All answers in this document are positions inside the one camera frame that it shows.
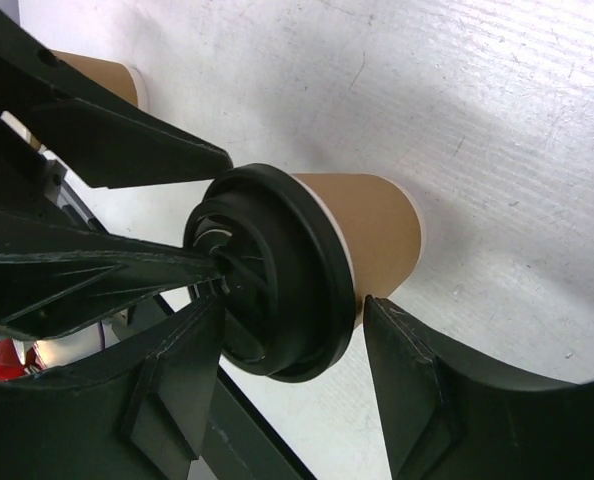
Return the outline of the brown paper coffee cup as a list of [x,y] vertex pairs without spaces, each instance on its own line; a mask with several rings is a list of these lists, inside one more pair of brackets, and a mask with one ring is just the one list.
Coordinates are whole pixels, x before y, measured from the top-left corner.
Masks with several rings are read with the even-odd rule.
[[355,326],[367,296],[388,297],[413,273],[426,244],[423,215],[399,184],[377,175],[295,174],[331,222],[353,278]]

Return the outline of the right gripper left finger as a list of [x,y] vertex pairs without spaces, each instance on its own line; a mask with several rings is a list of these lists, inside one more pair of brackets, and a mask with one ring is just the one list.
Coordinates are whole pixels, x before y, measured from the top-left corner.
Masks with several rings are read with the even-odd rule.
[[201,450],[224,305],[197,300],[66,366],[0,382],[0,479],[185,479]]

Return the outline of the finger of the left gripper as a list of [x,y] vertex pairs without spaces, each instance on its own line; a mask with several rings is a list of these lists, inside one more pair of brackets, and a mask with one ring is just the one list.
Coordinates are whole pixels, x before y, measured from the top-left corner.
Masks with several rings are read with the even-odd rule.
[[0,336],[57,338],[219,276],[190,250],[0,210]]
[[232,167],[225,150],[87,78],[0,10],[4,111],[94,188],[209,180]]

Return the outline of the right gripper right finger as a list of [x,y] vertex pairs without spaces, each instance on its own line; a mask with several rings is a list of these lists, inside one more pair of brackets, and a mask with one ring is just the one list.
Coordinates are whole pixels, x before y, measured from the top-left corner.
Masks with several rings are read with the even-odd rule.
[[369,297],[364,335],[395,479],[594,479],[594,380],[511,366]]

